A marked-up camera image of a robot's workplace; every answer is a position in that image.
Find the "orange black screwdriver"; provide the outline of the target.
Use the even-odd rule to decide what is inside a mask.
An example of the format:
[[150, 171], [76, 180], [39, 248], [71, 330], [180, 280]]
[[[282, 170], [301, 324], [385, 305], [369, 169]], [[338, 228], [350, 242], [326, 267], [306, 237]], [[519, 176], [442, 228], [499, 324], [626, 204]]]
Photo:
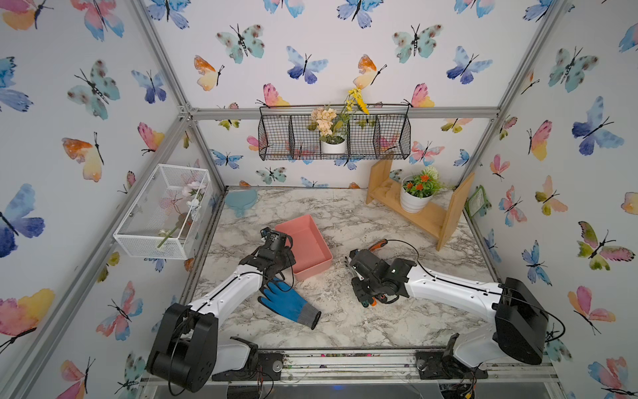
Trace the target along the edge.
[[373, 252], [376, 251], [378, 249], [381, 249], [383, 247], [385, 247], [388, 244], [388, 240], [387, 239], [382, 239], [378, 242], [376, 242], [375, 244], [372, 244], [368, 249]]

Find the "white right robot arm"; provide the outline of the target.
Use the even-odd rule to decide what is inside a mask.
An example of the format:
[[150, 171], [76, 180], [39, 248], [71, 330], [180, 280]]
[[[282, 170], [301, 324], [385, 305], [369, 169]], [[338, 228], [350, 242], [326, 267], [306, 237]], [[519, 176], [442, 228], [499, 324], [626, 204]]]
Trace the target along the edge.
[[364, 306], [390, 304], [398, 298], [427, 299], [483, 319], [482, 327], [449, 340], [451, 357], [465, 367], [502, 357], [528, 365], [543, 361], [549, 313], [517, 279], [497, 284], [437, 274], [417, 260], [397, 258], [388, 263], [370, 249], [350, 252], [347, 268]]

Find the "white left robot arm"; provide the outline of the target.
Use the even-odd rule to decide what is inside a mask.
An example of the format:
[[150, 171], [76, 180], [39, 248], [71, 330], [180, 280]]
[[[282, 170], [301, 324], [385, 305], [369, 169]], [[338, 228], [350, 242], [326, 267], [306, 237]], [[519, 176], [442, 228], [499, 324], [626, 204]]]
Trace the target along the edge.
[[214, 374], [243, 368], [251, 345], [219, 342], [219, 327], [246, 299], [296, 264], [293, 238], [270, 228], [261, 230], [263, 244], [239, 261], [217, 288], [189, 304], [173, 304], [164, 312], [149, 354], [146, 372], [197, 392]]

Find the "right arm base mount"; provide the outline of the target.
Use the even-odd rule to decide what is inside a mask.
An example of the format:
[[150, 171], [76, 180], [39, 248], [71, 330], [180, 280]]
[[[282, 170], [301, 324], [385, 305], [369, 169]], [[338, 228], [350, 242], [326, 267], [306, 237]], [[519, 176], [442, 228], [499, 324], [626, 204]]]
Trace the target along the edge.
[[467, 367], [453, 354], [460, 334], [451, 336], [445, 348], [427, 349], [415, 353], [415, 367], [420, 380], [478, 380], [487, 379], [488, 373], [480, 366]]

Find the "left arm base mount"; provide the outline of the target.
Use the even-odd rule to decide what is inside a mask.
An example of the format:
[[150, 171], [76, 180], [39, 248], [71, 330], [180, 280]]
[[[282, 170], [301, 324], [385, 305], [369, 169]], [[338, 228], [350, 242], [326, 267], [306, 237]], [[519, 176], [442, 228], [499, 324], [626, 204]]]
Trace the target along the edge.
[[231, 337], [218, 345], [211, 380], [277, 382], [282, 370], [282, 353], [266, 351], [253, 342]]

